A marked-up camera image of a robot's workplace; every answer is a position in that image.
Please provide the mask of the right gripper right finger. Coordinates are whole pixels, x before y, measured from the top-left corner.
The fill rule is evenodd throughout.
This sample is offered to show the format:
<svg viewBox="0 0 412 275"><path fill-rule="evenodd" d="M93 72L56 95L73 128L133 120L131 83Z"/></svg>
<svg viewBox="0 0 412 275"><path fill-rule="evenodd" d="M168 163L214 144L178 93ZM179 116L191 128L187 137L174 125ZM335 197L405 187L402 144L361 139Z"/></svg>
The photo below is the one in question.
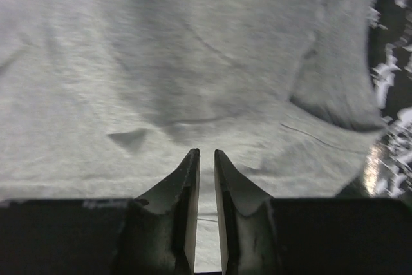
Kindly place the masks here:
<svg viewBox="0 0 412 275"><path fill-rule="evenodd" d="M410 274L411 209L388 198L274 198L214 154L224 274Z"/></svg>

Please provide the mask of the grey t shirt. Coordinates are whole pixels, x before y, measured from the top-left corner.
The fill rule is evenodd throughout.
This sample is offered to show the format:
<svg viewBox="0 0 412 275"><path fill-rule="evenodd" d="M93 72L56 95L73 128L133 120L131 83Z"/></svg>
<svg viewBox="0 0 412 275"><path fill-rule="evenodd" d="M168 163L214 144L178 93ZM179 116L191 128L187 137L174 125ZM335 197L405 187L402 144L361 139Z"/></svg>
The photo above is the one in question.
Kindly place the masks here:
<svg viewBox="0 0 412 275"><path fill-rule="evenodd" d="M201 151L196 267L220 267L213 154L332 196L382 130L372 0L1 0L1 198L132 197Z"/></svg>

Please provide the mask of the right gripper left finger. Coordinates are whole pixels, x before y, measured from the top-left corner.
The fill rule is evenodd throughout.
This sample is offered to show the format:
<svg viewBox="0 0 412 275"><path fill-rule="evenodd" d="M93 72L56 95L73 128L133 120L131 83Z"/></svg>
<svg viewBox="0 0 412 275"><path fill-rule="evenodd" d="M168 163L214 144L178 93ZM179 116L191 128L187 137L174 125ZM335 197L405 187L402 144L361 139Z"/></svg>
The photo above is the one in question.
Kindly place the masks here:
<svg viewBox="0 0 412 275"><path fill-rule="evenodd" d="M192 274L200 152L137 198L1 202L2 274Z"/></svg>

